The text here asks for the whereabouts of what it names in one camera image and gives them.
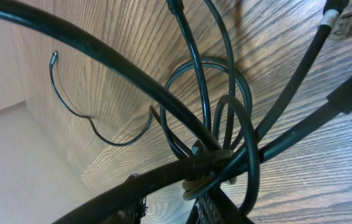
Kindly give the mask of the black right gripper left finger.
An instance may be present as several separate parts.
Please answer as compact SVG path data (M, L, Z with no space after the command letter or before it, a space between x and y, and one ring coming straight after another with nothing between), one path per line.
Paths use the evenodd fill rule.
M146 198L143 197L128 207L112 214L103 220L101 224L140 224L142 218L146 216Z

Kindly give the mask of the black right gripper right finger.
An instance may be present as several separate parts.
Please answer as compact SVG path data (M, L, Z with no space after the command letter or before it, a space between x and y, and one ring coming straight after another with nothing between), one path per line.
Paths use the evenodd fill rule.
M196 199L187 223L253 224L254 222L240 213L221 189L212 189Z

